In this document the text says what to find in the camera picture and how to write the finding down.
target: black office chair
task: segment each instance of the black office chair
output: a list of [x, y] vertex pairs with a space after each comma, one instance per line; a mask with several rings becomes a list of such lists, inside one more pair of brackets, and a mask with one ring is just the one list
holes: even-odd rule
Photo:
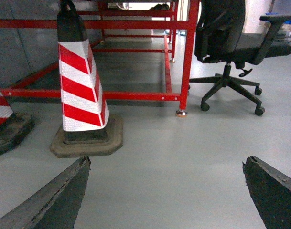
[[231, 62], [246, 76], [245, 62], [257, 65], [267, 57], [285, 56], [291, 53], [291, 46], [284, 42], [274, 42], [281, 25], [291, 20], [291, 15], [267, 15], [260, 20], [271, 23], [268, 32], [262, 34], [242, 33], [245, 20], [245, 0], [202, 0], [202, 13], [197, 25], [195, 55], [202, 63], [226, 62], [223, 75], [190, 79], [191, 83], [214, 83], [213, 88], [202, 98], [201, 109], [209, 110], [206, 100], [222, 87], [231, 87], [257, 104], [255, 114], [263, 115], [261, 100], [241, 85], [255, 86], [255, 94], [260, 95], [260, 84], [230, 76]]

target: chair adjustment lever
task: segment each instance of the chair adjustment lever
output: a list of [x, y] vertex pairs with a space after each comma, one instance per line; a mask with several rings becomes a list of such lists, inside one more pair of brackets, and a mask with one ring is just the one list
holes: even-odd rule
[[252, 69], [250, 69], [250, 70], [245, 70], [245, 69], [243, 69], [243, 68], [240, 68], [240, 69], [243, 70], [244, 72], [241, 73], [241, 74], [239, 75], [239, 77], [244, 77], [244, 76], [248, 75], [249, 73], [251, 73], [251, 71], [252, 71]]

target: gray wall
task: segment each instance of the gray wall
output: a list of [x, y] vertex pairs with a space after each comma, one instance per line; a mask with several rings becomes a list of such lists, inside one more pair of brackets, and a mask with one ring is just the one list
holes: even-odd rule
[[[97, 10], [90, 1], [75, 2], [77, 10]], [[59, 0], [0, 0], [0, 19], [56, 20]], [[83, 16], [97, 19], [97, 16]], [[90, 41], [100, 30], [87, 30]], [[56, 29], [0, 29], [0, 87], [10, 84], [57, 61]]]

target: chair seat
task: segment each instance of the chair seat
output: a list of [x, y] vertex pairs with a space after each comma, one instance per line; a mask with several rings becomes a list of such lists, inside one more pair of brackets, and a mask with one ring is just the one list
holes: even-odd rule
[[[264, 39], [263, 34], [242, 33], [236, 49], [229, 54], [219, 56], [223, 61], [253, 63], [254, 57]], [[273, 42], [265, 58], [291, 54], [291, 46], [284, 42]]]

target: chair backrest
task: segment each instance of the chair backrest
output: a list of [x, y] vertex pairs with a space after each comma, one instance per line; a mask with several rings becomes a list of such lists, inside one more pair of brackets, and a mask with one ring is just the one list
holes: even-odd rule
[[195, 55], [231, 53], [240, 39], [245, 21], [245, 0], [202, 0], [197, 25]]

